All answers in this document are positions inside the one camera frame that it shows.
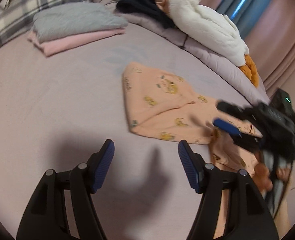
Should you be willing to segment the right hand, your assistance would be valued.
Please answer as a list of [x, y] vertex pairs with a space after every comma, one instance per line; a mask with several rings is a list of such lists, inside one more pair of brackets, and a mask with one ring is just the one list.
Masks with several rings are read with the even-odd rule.
[[[257, 188], [259, 189], [260, 193], [266, 193], [272, 190], [273, 183], [270, 176], [270, 171], [263, 163], [258, 163], [254, 167], [254, 176], [252, 177], [254, 183], [256, 184]], [[278, 168], [276, 171], [276, 177], [283, 181], [288, 182], [290, 177], [290, 168]]]

